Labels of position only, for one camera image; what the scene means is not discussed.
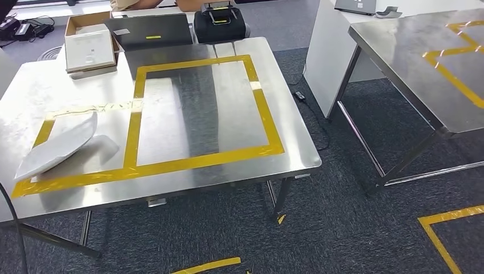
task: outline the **table leg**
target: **table leg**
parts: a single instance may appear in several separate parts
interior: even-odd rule
[[[348,86],[349,79],[353,74],[354,67],[356,65],[356,61],[358,61],[358,57],[360,56],[361,48],[357,45],[354,49],[353,56],[351,56],[351,60],[349,61],[348,68],[346,69],[345,76],[341,82],[340,88],[338,89],[338,93],[336,94],[336,98],[334,99],[333,105],[331,106],[331,110],[328,113],[328,119],[331,120],[333,118],[334,112],[336,110],[337,102],[341,101],[343,95],[345,94],[346,87]]]
[[[439,138],[436,131],[433,131],[429,136],[425,137],[420,141],[415,147],[410,149],[409,152],[403,157],[403,159],[396,164],[388,173],[385,174],[378,182],[375,187],[368,191],[369,194],[381,190],[389,181],[395,179],[405,167],[407,167],[413,160],[415,160],[424,150],[430,147]]]
[[[38,228],[32,227],[28,224],[20,224],[20,230],[25,236],[33,237],[38,240],[44,241],[49,244],[57,245],[62,248],[66,248],[75,252],[80,252],[89,257],[99,258],[101,257],[101,252],[94,249],[85,247],[73,241],[69,241],[59,236],[55,236],[48,232],[42,231]]]
[[[87,211],[84,217],[84,224],[82,226],[82,233],[80,234],[80,244],[83,246],[87,245],[87,237],[89,236],[89,225],[91,224],[91,214],[92,211]]]
[[[276,198],[276,194],[272,187],[272,182],[267,181],[267,187],[269,188],[269,194],[271,196],[271,201],[274,206],[273,217],[280,223],[280,216],[281,211],[283,210],[283,205],[286,200],[287,194],[289,193],[289,188],[291,186],[291,182],[294,180],[294,177],[284,178],[281,183],[281,190],[279,191],[279,195]]]

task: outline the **stainless steel table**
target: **stainless steel table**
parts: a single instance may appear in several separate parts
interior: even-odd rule
[[[71,79],[59,61],[24,64],[0,100],[0,181],[22,221],[88,211],[81,243],[26,224],[29,236],[87,247],[90,209],[266,182],[280,216],[291,180],[321,165],[265,38],[120,53],[117,70]],[[99,113],[71,158],[14,185],[35,144]],[[272,179],[283,179],[276,198]],[[11,224],[0,199],[0,223]]]
[[[383,186],[484,166],[484,162],[404,178],[397,175],[438,138],[480,135],[484,130],[484,9],[416,15],[351,25],[358,46],[338,92],[337,105],[370,156]],[[342,102],[348,80],[364,50],[434,130],[385,172]]]

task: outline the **laptop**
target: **laptop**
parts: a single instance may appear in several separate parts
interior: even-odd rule
[[[336,0],[335,10],[363,15],[375,15],[377,0]]]
[[[125,51],[193,44],[185,14],[111,18],[104,24]]]

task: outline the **white desk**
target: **white desk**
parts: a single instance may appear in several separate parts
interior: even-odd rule
[[[349,26],[352,23],[385,20],[335,10],[335,2],[336,0],[320,1],[304,74],[325,116],[328,116],[334,105],[356,48],[355,41],[348,34]],[[484,3],[479,0],[377,0],[376,10],[383,11],[387,6],[398,6],[398,11],[403,13],[402,17],[408,17],[440,11],[484,8]],[[383,77],[370,58],[361,53],[350,82]]]

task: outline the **metal frame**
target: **metal frame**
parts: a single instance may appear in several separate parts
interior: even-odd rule
[[[274,188],[272,187],[272,182],[270,180],[266,182],[267,188],[269,189],[269,194],[271,196],[272,205],[274,206],[272,217],[275,220],[278,220],[279,216],[281,215],[284,202],[286,200],[287,194],[289,193],[289,189],[293,180],[294,177],[287,177],[283,179],[283,181],[281,182],[281,190],[279,191],[279,195],[277,197]]]
[[[294,177],[283,178],[281,190],[279,191],[279,195],[276,197],[274,189],[272,187],[272,182],[270,180],[266,181],[267,187],[269,188],[269,194],[271,196],[271,201],[274,206],[274,212],[272,217],[278,221],[281,215],[281,211],[286,200],[287,194],[289,193],[289,188],[291,186],[291,182],[294,180]],[[75,243],[71,240],[67,240],[65,238],[59,237],[57,235],[48,233],[43,231],[39,228],[32,227],[28,224],[21,224],[20,229],[22,235],[32,237],[41,241],[44,241],[49,244],[57,245],[59,247],[69,249],[71,251],[82,253],[86,256],[93,257],[93,258],[100,258],[101,252],[91,249],[87,247],[87,239],[89,234],[89,227],[91,224],[91,215],[92,211],[86,211],[86,215],[84,217],[84,223],[82,226],[82,232],[80,236],[79,243]]]
[[[20,230],[22,231],[22,235],[29,236],[36,238],[38,240],[44,241],[49,244],[57,245],[58,247],[66,248],[75,252],[80,252],[86,256],[99,258],[101,257],[101,252],[86,247],[85,245],[75,243],[73,241],[64,239],[62,237],[50,234],[38,228],[32,227],[28,224],[20,224]]]
[[[429,178],[437,175],[443,175],[447,173],[452,173],[456,171],[462,171],[462,170],[468,170],[470,168],[476,168],[476,167],[482,167],[484,166],[484,161],[481,162],[475,162],[471,164],[464,164],[461,166],[455,166],[455,167],[450,167],[450,168],[444,168],[441,170],[436,170],[436,171],[430,171],[422,174],[416,174],[416,175],[411,175],[407,177],[401,177],[398,178],[397,175],[405,168],[407,167],[413,160],[415,160],[424,150],[426,150],[428,147],[432,145],[436,140],[442,138],[443,136],[449,136],[447,134],[446,129],[444,128],[437,128],[435,129],[434,127],[431,128],[433,132],[429,135],[423,138],[420,142],[417,143],[416,146],[411,148],[402,158],[402,160],[396,164],[392,169],[390,169],[389,172],[385,172],[383,168],[381,167],[380,163],[378,162],[377,158],[375,157],[372,149],[368,146],[368,144],[365,141],[365,138],[361,135],[358,127],[356,126],[355,122],[349,115],[348,111],[346,110],[343,102],[342,102],[342,97],[345,94],[346,87],[348,86],[349,79],[351,75],[353,74],[354,66],[358,60],[358,57],[360,56],[361,53],[361,47],[356,46],[353,56],[351,58],[351,61],[349,63],[348,69],[346,70],[345,76],[343,77],[343,81],[341,83],[340,89],[338,90],[338,94],[336,96],[336,105],[340,108],[341,112],[343,113],[343,116],[345,117],[346,121],[349,123],[351,126],[351,129],[353,130],[354,134],[360,141],[360,144],[363,146],[365,149],[366,154],[370,157],[370,160],[372,161],[373,165],[375,166],[375,169],[378,171],[380,175],[380,179],[377,180],[377,182],[371,186],[369,189],[365,189],[365,192],[368,194],[375,193],[378,190],[381,190],[383,187],[386,186],[392,186],[394,184],[400,184],[400,183],[406,183],[418,179],[423,179],[423,178]],[[328,115],[328,119],[333,118],[335,108],[333,107]]]

